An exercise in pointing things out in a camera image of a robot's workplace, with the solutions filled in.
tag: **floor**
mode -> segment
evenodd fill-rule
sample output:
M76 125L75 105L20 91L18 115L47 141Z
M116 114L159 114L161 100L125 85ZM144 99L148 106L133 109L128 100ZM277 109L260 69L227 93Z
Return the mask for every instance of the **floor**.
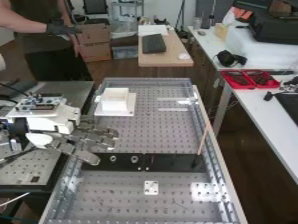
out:
M7 44L0 48L0 53L8 64L7 71L0 72L0 79L32 79L16 44ZM192 49L192 55L196 66L187 70L140 68L137 59L93 62L88 67L97 85L105 77L188 77L208 102L213 83L207 83L207 77L215 75L215 70L204 61L197 46ZM298 223L297 184L240 105L227 113L219 142L249 223Z

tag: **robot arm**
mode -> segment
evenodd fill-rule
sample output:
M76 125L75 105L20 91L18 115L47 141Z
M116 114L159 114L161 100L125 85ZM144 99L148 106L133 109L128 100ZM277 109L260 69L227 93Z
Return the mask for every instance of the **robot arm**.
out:
M115 149L119 132L96 128L92 117L82 116L80 109L66 105L59 95L39 94L23 99L7 114L8 126L14 126L19 118L26 120L26 138L39 149L60 151L91 165L100 163L91 150L93 146Z

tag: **white block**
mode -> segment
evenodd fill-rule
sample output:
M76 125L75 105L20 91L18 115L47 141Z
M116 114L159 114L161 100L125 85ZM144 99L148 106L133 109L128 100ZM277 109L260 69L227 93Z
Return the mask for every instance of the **white block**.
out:
M103 111L128 111L128 88L107 88L101 96Z
M144 194L159 195L159 181L148 180L144 183Z

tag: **cardboard box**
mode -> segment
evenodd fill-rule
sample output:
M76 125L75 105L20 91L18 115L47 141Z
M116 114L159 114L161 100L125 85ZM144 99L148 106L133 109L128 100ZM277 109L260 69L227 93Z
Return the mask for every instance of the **cardboard box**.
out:
M105 61L112 59L109 43L80 45L82 56L86 62Z
M78 34L78 39L82 45L111 41L109 26L104 23L79 25L78 28L83 31L83 33Z

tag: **person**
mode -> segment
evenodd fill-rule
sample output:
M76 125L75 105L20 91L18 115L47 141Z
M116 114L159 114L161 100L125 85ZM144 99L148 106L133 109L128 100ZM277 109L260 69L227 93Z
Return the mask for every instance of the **person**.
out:
M0 27L15 31L38 81L92 80L64 0L0 0Z

